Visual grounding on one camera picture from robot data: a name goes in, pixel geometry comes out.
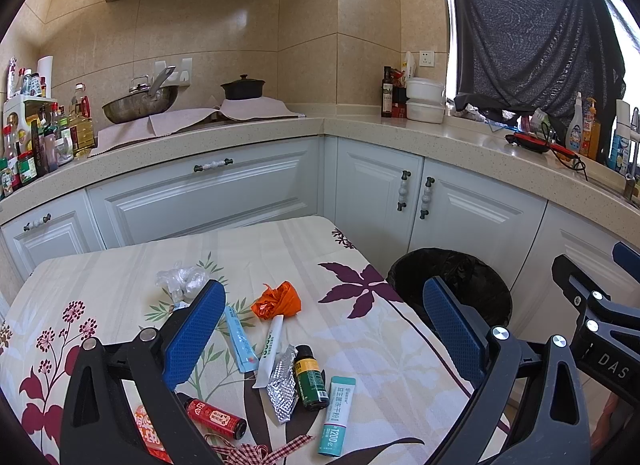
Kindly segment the orange white snack packet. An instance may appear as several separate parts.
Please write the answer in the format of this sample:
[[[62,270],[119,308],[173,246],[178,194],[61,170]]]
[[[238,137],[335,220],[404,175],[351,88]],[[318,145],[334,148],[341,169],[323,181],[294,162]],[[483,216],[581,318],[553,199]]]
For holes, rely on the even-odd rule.
[[[172,460],[160,442],[160,438],[157,436],[151,419],[149,418],[148,413],[146,413],[143,405],[138,405],[134,410],[134,421],[136,422],[142,440],[149,453],[152,456],[171,464]]]

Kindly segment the clear plastic bag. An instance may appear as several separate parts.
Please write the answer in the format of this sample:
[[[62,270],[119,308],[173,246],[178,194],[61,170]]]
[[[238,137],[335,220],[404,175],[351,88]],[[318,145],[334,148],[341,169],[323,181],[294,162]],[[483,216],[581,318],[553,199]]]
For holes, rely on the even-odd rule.
[[[168,295],[170,302],[176,307],[191,303],[208,281],[209,274],[202,267],[183,267],[181,263],[156,274],[156,285]]]

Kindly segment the orange plastic bag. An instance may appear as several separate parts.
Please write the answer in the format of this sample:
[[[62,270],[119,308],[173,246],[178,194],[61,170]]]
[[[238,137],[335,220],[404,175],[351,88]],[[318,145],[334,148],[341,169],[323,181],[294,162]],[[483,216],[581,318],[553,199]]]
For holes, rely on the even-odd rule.
[[[250,309],[258,319],[264,321],[276,318],[278,315],[291,318],[302,311],[302,301],[295,287],[290,282],[284,281],[275,289],[266,285],[265,291],[252,303]]]

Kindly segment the teal white toothpaste box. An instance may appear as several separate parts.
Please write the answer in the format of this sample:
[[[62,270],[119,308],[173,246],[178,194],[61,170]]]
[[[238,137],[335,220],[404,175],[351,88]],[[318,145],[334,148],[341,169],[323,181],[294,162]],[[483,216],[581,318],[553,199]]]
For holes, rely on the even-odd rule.
[[[318,446],[320,455],[341,456],[356,384],[356,379],[353,377],[333,376],[331,378],[330,402],[329,407],[326,408],[326,419]]]

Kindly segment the black trash bin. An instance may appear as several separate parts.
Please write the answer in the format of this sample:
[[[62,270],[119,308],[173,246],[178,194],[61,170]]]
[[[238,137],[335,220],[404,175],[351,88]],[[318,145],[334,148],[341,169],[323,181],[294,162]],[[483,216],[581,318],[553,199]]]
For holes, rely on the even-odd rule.
[[[475,256],[436,247],[418,248],[400,257],[386,281],[401,303],[406,303],[440,338],[423,305],[423,286],[440,277],[461,305],[473,307],[489,326],[508,326],[512,297],[502,277]]]

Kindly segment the red small bottle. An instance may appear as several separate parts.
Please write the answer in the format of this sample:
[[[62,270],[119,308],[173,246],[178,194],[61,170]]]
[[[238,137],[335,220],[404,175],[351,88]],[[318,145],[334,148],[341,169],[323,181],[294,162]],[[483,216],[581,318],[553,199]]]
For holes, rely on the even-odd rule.
[[[194,399],[185,393],[176,393],[179,402],[192,422],[213,430],[217,436],[227,440],[240,440],[246,432],[247,421],[219,407]]]

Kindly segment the light blue sachet strip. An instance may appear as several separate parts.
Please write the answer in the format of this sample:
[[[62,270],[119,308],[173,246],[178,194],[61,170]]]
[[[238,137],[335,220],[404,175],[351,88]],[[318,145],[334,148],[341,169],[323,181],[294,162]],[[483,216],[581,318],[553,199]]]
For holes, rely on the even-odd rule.
[[[238,315],[230,305],[224,308],[224,318],[227,322],[236,366],[243,374],[255,372],[258,369],[259,359],[245,334]]]

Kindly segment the red checkered ribbon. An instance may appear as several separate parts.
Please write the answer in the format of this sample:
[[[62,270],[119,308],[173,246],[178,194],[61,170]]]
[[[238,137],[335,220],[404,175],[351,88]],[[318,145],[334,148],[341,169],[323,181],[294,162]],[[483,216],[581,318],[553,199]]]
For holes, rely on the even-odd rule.
[[[266,445],[249,445],[248,443],[232,445],[229,441],[224,441],[222,445],[212,445],[212,449],[224,464],[272,465],[283,461],[312,441],[314,437],[311,435],[300,435],[286,445],[271,451]]]

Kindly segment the white green tube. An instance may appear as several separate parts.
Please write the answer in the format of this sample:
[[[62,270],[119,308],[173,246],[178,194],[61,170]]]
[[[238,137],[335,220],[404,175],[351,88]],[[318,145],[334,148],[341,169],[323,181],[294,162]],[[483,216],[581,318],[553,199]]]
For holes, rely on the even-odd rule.
[[[284,315],[275,315],[271,319],[270,329],[264,349],[262,349],[262,356],[259,360],[255,383],[253,385],[254,389],[264,389],[268,385],[280,344],[283,321]]]

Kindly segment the white spray cleaner bottle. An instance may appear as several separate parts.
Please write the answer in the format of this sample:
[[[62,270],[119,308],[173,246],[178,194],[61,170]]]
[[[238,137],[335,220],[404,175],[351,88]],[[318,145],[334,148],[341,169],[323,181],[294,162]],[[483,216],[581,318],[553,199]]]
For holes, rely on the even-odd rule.
[[[582,147],[582,125],[584,125],[584,114],[582,114],[582,93],[577,92],[574,105],[574,114],[568,123],[565,134],[565,147],[578,154]]]

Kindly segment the silver foil blister pack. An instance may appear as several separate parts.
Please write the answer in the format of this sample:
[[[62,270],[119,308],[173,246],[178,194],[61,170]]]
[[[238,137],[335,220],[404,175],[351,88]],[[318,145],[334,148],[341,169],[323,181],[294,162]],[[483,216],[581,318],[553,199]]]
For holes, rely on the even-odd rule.
[[[267,383],[267,395],[279,424],[286,424],[292,419],[298,401],[294,376],[296,355],[293,345],[288,345],[284,352],[278,353]]]

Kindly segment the orange dish soap bottle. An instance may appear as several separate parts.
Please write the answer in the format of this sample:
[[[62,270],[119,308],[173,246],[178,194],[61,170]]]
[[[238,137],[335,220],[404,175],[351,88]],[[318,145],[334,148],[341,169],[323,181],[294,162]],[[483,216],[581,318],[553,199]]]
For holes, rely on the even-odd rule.
[[[587,111],[582,124],[582,146],[580,153],[590,160],[597,159],[600,137],[600,123],[597,119],[597,101],[587,98]]]

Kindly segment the red black hair straightener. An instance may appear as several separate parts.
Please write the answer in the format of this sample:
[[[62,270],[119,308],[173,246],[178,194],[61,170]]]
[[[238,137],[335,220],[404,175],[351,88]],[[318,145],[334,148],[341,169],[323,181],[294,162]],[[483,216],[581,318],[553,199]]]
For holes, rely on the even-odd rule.
[[[566,147],[555,144],[554,142],[540,140],[537,137],[533,137],[523,133],[507,134],[506,142],[508,144],[514,144],[514,146],[518,146],[539,154],[544,154],[551,151],[554,154],[563,156],[563,158],[567,160],[577,160],[579,158],[579,155],[577,153],[568,150]]]

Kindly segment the dark green small bottle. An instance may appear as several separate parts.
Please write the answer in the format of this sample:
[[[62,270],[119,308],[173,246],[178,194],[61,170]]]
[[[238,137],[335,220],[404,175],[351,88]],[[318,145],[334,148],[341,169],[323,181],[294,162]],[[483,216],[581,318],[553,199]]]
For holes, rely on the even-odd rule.
[[[329,394],[314,353],[307,345],[298,345],[294,359],[294,378],[299,398],[308,411],[320,411],[329,405]]]

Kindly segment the floral tablecloth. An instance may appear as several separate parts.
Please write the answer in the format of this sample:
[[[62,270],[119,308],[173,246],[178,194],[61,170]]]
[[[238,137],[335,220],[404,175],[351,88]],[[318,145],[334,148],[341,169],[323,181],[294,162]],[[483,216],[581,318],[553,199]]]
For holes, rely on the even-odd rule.
[[[266,287],[293,285],[302,309],[284,321],[281,345],[306,345],[326,377],[356,381],[344,464],[424,463],[471,396],[444,345],[332,222],[268,222],[40,263],[1,326],[1,388],[47,459],[58,459],[79,345],[162,325],[172,307],[157,276],[178,266],[224,285],[255,349],[269,325],[254,301]]]

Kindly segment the beige stove cover cloth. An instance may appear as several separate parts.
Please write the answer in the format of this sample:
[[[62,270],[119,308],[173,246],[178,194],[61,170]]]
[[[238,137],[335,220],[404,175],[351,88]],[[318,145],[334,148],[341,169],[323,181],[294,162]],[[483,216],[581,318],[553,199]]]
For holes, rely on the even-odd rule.
[[[209,120],[222,118],[232,122],[299,118],[284,102],[269,97],[245,100],[224,99],[219,108],[193,108],[152,114],[145,118],[113,125],[98,133],[98,145],[89,156],[96,156],[128,144],[170,136]]]

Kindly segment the dark window curtain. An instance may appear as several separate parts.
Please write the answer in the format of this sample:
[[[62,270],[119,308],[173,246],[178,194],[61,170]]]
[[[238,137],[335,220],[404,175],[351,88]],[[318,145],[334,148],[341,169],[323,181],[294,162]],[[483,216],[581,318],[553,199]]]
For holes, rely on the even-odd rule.
[[[610,126],[625,90],[625,63],[605,0],[454,0],[458,110],[572,115],[597,101]]]

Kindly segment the yellow cooking oil bottle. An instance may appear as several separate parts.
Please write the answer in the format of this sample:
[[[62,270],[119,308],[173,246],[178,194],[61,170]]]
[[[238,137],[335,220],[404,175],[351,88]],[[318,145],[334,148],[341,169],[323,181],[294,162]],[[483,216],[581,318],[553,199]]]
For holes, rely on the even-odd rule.
[[[74,155],[88,154],[96,143],[93,129],[90,100],[84,83],[75,84],[70,111],[70,132],[72,133]]]

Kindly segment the lower white plastic container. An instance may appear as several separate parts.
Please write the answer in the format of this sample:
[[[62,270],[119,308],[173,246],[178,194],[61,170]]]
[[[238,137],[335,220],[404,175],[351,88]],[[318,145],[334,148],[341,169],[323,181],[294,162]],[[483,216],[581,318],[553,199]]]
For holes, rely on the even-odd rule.
[[[445,116],[445,108],[441,104],[409,100],[407,102],[408,120],[428,123],[442,124]]]

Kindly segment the white plastic container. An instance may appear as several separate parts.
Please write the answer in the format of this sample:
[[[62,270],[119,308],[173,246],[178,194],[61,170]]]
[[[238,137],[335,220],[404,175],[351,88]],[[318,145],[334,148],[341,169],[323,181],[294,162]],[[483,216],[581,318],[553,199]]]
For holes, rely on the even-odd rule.
[[[410,77],[407,81],[407,98],[422,102],[445,102],[445,86],[423,77]]]
[[[445,116],[445,108],[441,104],[409,100],[407,102],[408,120],[428,123],[442,124]]]

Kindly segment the steel wok pan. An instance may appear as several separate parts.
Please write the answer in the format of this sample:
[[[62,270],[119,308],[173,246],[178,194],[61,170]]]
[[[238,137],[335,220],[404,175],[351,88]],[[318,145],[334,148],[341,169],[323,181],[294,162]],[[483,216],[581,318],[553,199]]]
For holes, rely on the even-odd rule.
[[[155,77],[148,74],[134,77],[128,94],[104,104],[102,111],[113,124],[124,124],[166,112],[176,101],[179,87],[165,86],[175,66],[166,66]]]

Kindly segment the upper white plastic container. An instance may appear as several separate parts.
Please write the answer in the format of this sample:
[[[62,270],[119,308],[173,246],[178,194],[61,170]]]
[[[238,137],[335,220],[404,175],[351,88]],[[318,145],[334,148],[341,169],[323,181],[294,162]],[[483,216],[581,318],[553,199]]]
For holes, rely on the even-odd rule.
[[[445,86],[423,77],[410,77],[407,81],[407,98],[422,102],[445,102]]]

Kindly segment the black clay pot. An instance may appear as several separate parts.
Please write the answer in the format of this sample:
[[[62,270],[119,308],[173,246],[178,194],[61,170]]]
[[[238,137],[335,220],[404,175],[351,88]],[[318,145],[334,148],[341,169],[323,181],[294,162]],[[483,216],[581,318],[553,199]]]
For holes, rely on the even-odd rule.
[[[264,80],[242,74],[237,80],[222,84],[221,88],[224,89],[224,99],[226,100],[246,100],[260,98],[264,85]]]

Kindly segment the dark sauce bottle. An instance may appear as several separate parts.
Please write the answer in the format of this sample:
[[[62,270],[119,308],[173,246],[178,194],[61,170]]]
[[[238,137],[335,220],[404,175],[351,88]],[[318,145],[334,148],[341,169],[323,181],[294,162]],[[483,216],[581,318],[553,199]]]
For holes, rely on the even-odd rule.
[[[392,68],[390,66],[384,66],[381,85],[381,115],[383,118],[390,118],[393,114],[393,88]]]

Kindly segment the white wall socket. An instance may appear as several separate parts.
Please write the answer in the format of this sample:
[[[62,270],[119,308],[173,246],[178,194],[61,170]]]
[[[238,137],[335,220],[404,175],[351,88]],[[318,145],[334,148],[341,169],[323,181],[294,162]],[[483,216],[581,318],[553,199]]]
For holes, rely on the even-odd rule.
[[[421,68],[434,68],[435,66],[435,51],[434,50],[421,50],[419,54],[419,66]]]

